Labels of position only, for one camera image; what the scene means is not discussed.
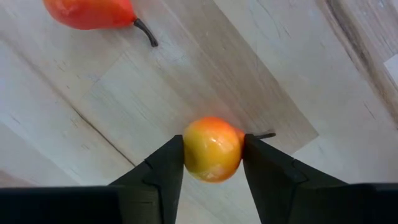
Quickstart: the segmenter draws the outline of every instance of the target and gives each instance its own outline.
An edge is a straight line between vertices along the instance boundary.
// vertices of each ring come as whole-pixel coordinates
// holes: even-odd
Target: wooden floor
[[[0,187],[106,185],[206,115],[344,181],[398,181],[398,1],[132,2],[159,47],[0,1]],[[185,175],[178,223],[259,223],[242,168]]]

